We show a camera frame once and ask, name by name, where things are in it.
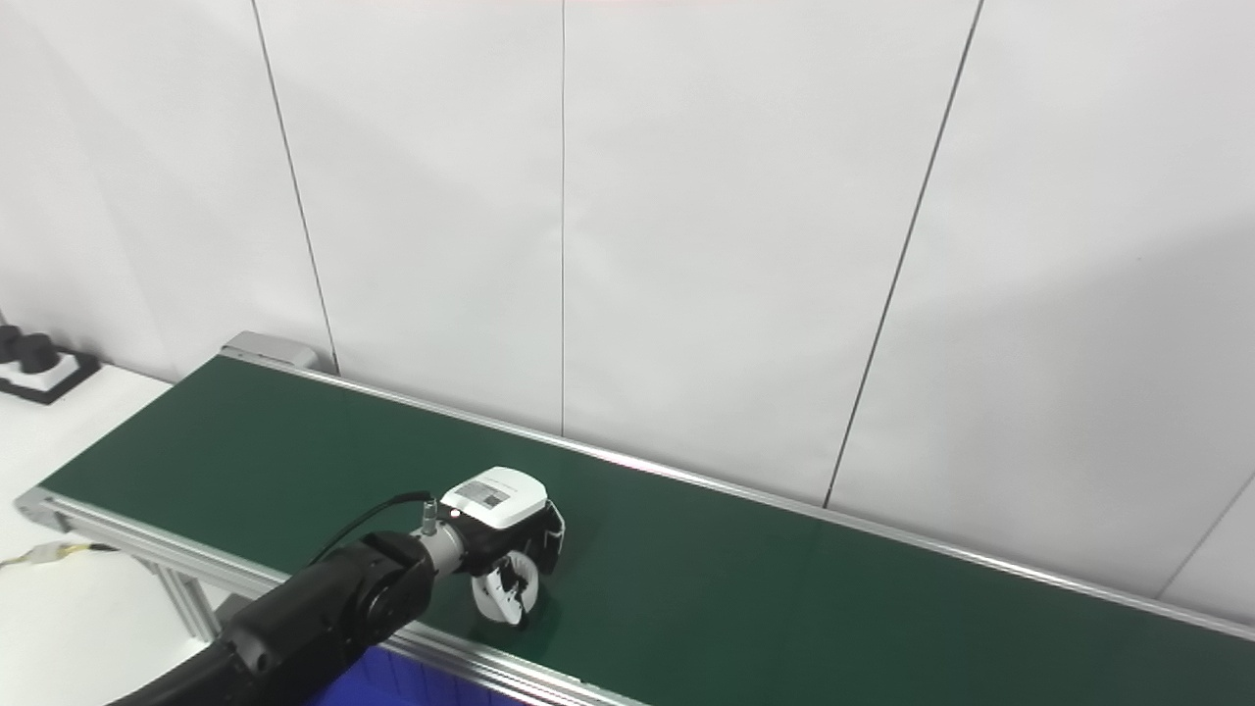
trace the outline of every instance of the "cable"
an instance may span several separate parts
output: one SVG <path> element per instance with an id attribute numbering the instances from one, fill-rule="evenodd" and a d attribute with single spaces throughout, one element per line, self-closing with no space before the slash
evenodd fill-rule
<path id="1" fill-rule="evenodd" d="M 14 557 L 13 559 L 0 562 L 0 568 L 21 564 L 23 562 L 29 564 L 46 564 L 49 562 L 64 559 L 77 552 L 117 552 L 117 549 L 109 547 L 108 544 L 99 543 L 69 544 L 65 542 L 49 542 L 48 544 L 40 544 L 39 547 L 33 548 L 21 557 Z"/>
<path id="2" fill-rule="evenodd" d="M 363 523 L 365 523 L 370 518 L 374 518 L 379 513 L 383 513 L 388 508 L 392 508 L 394 505 L 404 505 L 405 503 L 427 503 L 429 500 L 432 500 L 432 494 L 425 490 L 417 490 L 413 493 L 402 493 L 399 495 L 393 495 L 388 500 L 384 500 L 379 505 L 375 505 L 374 508 L 358 515 L 356 519 L 354 519 L 351 523 L 344 525 L 344 528 L 340 532 L 338 532 L 335 537 L 329 539 L 328 543 L 324 544 L 323 548 L 318 551 L 318 554 L 315 554 L 314 558 L 310 559 L 309 564 L 305 566 L 311 567 L 314 564 L 318 564 L 319 561 L 326 556 L 328 552 L 334 549 L 335 545 L 339 544 L 340 540 L 345 538 L 345 535 L 358 529 L 359 527 L 361 527 Z"/>

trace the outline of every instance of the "aluminum frame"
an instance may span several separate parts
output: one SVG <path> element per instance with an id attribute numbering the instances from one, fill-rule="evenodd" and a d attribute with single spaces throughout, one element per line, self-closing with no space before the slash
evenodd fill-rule
<path id="1" fill-rule="evenodd" d="M 732 495 L 734 498 L 743 498 L 756 503 L 762 503 L 764 505 L 791 513 L 797 513 L 853 530 L 865 532 L 884 539 L 919 547 L 929 552 L 978 564 L 1024 579 L 1039 582 L 1063 591 L 1072 591 L 1092 598 L 1108 601 L 1119 606 L 1136 608 L 1165 618 L 1255 642 L 1255 627 L 1251 626 L 1216 618 L 1195 611 L 1187 611 L 1185 608 L 1178 608 L 1158 601 L 1078 581 L 1063 574 L 999 559 L 996 557 L 964 549 L 961 547 L 891 528 L 889 525 L 862 518 L 856 518 L 845 513 L 826 510 L 823 508 L 807 505 L 787 498 L 699 477 L 697 474 L 664 466 L 661 464 L 654 464 L 651 461 L 645 461 L 625 454 L 619 454 L 560 436 L 511 425 L 499 420 L 463 413 L 461 410 L 379 390 L 368 385 L 346 381 L 328 374 L 292 367 L 264 356 L 254 355 L 254 352 L 247 350 L 237 347 L 223 349 L 222 352 L 220 352 L 220 356 L 235 359 L 281 374 L 316 381 L 324 385 L 330 385 L 341 390 L 444 415 L 506 434 L 522 436 L 525 439 L 592 456 L 640 473 L 664 477 L 680 483 Z M 212 547 L 177 537 L 159 528 L 123 518 L 102 508 L 59 497 L 38 487 L 19 498 L 15 504 L 19 510 L 33 522 L 45 524 L 60 532 L 73 530 L 92 540 L 109 543 L 123 552 L 133 554 L 146 563 L 164 568 L 173 576 L 188 579 L 200 579 L 243 598 L 259 598 L 287 578 L 287 576 L 281 572 L 275 572 L 266 567 L 261 567 L 238 557 L 220 552 Z M 177 599 L 174 603 L 176 607 L 179 606 Z M 446 635 L 417 622 L 398 631 L 392 638 L 388 640 L 388 642 L 384 643 L 384 647 L 526 703 L 538 706 L 644 706 L 643 702 L 628 696 L 605 691 L 592 685 L 586 685 L 579 678 L 562 675 L 526 660 L 521 660 L 499 650 L 484 647 Z"/>

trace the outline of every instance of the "panel seam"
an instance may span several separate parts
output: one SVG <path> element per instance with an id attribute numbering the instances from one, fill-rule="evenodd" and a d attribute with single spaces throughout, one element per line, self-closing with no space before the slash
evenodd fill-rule
<path id="1" fill-rule="evenodd" d="M 880 345 L 880 336 L 885 331 L 885 320 L 889 317 L 889 307 L 894 302 L 894 292 L 897 291 L 897 280 L 902 275 L 902 265 L 906 262 L 906 251 L 911 246 L 911 236 L 915 234 L 915 223 L 920 217 L 920 207 L 924 203 L 924 194 L 929 188 L 929 178 L 932 176 L 932 167 L 936 164 L 937 152 L 941 149 L 941 138 L 945 135 L 946 123 L 950 120 L 950 109 L 954 107 L 955 95 L 959 93 L 959 82 L 963 79 L 963 69 L 968 64 L 968 53 L 971 49 L 971 40 L 976 35 L 976 24 L 980 21 L 980 10 L 985 6 L 985 0 L 976 3 L 976 11 L 971 16 L 971 26 L 968 29 L 968 38 L 963 44 L 963 53 L 959 55 L 959 68 L 955 70 L 954 82 L 950 84 L 950 95 L 946 98 L 945 109 L 941 112 L 941 124 L 937 125 L 937 135 L 932 142 L 932 152 L 929 154 L 927 167 L 924 168 L 924 181 L 920 183 L 920 192 L 915 198 L 915 208 L 911 211 L 911 221 L 906 226 L 906 237 L 902 240 L 902 248 L 897 255 L 897 265 L 894 268 L 894 277 L 889 282 L 889 293 L 885 296 L 885 306 L 880 312 L 880 321 L 876 324 L 876 332 L 871 339 L 871 350 L 867 352 L 867 364 L 863 366 L 862 379 L 858 381 L 858 391 L 855 394 L 853 405 L 850 409 L 850 420 L 846 423 L 845 435 L 841 438 L 841 448 L 837 451 L 837 461 L 832 466 L 832 479 L 828 482 L 828 492 L 823 497 L 823 508 L 832 502 L 832 489 L 837 483 L 837 473 L 841 470 L 841 461 L 846 456 L 846 446 L 850 444 L 850 434 L 855 428 L 855 416 L 858 414 L 858 405 L 862 403 L 863 391 L 867 387 L 867 376 L 871 374 L 872 361 L 876 359 L 876 346 Z"/>
<path id="2" fill-rule="evenodd" d="M 1190 553 L 1186 554 L 1181 564 L 1177 566 L 1176 571 L 1172 572 L 1172 576 L 1168 577 L 1168 581 L 1163 582 L 1163 586 L 1155 593 L 1156 601 L 1161 599 L 1163 594 L 1167 593 L 1168 588 L 1172 587 L 1172 582 L 1175 582 L 1177 577 L 1181 576 L 1181 572 L 1183 572 L 1190 561 L 1194 559 L 1194 556 L 1197 554 L 1200 549 L 1202 549 L 1202 545 L 1206 544 L 1209 539 L 1211 539 L 1211 534 L 1216 532 L 1216 528 L 1220 527 L 1220 523 L 1225 522 L 1225 518 L 1229 515 L 1230 510 L 1234 509 L 1234 505 L 1237 505 L 1237 502 L 1246 493 L 1246 489 L 1250 488 L 1251 482 L 1255 482 L 1255 472 L 1252 472 L 1251 475 L 1246 477 L 1246 483 L 1244 483 L 1242 487 L 1237 489 L 1237 493 L 1235 493 L 1234 497 L 1229 500 L 1229 504 L 1225 505 L 1225 509 L 1221 510 L 1219 515 L 1216 515 L 1215 522 L 1211 523 L 1211 527 L 1207 528 L 1207 532 L 1202 533 L 1202 538 L 1199 539 L 1199 543 L 1194 545 L 1194 549 L 1191 549 Z"/>
<path id="3" fill-rule="evenodd" d="M 558 436 L 566 436 L 566 0 L 562 0 L 562 60 L 558 92 L 560 174 L 558 174 L 558 300 L 561 301 L 561 370 L 558 371 Z"/>
<path id="4" fill-rule="evenodd" d="M 314 286 L 318 290 L 319 307 L 323 310 L 323 325 L 326 327 L 326 341 L 331 346 L 331 367 L 335 375 L 340 375 L 340 356 L 335 349 L 335 335 L 331 332 L 331 316 L 326 311 L 326 295 L 323 292 L 323 277 L 318 271 L 318 258 L 314 256 L 314 241 L 310 240 L 310 226 L 305 217 L 305 201 L 301 198 L 301 186 L 296 178 L 296 164 L 292 162 L 292 147 L 287 140 L 287 125 L 284 122 L 284 109 L 279 103 L 279 87 L 275 84 L 275 70 L 270 65 L 270 49 L 266 46 L 266 33 L 261 29 L 261 13 L 257 10 L 257 0 L 248 0 L 252 5 L 252 19 L 257 24 L 257 40 L 261 43 L 261 60 L 266 65 L 266 80 L 270 83 L 270 95 L 275 100 L 275 117 L 279 118 L 279 134 L 284 140 L 284 155 L 287 158 L 287 173 L 292 179 L 292 193 L 296 196 L 296 212 L 301 217 L 301 232 L 305 234 L 305 251 L 310 257 L 310 268 L 314 272 Z"/>

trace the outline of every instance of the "wall panel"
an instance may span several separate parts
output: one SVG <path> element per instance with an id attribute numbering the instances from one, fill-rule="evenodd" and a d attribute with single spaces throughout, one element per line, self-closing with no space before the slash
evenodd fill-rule
<path id="1" fill-rule="evenodd" d="M 833 508 L 1160 591 L 1255 468 L 1252 21 L 986 4 Z"/>
<path id="2" fill-rule="evenodd" d="M 567 435 L 822 502 L 974 10 L 567 4 Z"/>
<path id="3" fill-rule="evenodd" d="M 259 8 L 344 376 L 557 430 L 561 5 Z"/>
<path id="4" fill-rule="evenodd" d="M 251 5 L 0 11 L 5 315 L 166 379 L 241 329 L 326 355 Z"/>

